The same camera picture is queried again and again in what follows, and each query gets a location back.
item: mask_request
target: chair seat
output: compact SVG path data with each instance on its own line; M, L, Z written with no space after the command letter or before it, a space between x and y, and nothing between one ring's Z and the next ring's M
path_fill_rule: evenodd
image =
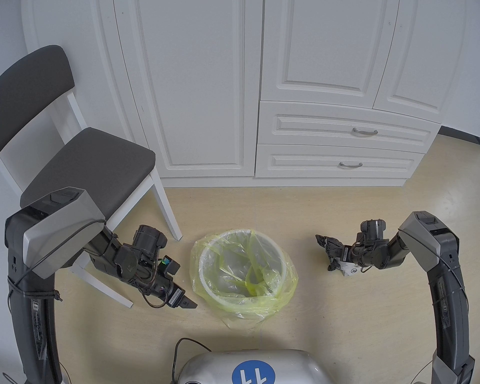
M85 128L49 161L20 198L22 208L52 191L85 189L108 220L155 166L155 153Z

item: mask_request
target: drawer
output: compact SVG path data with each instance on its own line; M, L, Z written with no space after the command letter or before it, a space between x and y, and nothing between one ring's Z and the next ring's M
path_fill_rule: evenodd
M256 177L408 179L423 155L327 145L257 145Z
M368 108L261 101L258 143L427 153L439 129L432 121Z

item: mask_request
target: yellow plastic bag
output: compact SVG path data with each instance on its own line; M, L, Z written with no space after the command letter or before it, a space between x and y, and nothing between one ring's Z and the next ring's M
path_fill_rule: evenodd
M190 278L228 327L248 328L292 298L298 275L290 257L268 236L236 229L207 236L192 248Z

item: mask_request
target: silver handle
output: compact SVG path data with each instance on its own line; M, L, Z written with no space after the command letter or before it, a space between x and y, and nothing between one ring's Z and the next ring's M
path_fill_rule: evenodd
M355 133L361 133L362 135L376 135L378 133L377 130L374 130L373 132L368 132L368 131L360 131L357 128L353 128L352 131Z
M340 161L340 165L341 167L345 167L345 168L360 168L360 167L363 167L363 163L358 163L358 165L347 165L347 164L343 164L341 161Z

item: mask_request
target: blue logo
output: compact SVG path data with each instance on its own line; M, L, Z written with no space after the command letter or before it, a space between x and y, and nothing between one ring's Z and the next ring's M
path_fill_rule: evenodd
M233 384L274 384L275 371L264 361L244 361L234 369L232 382Z

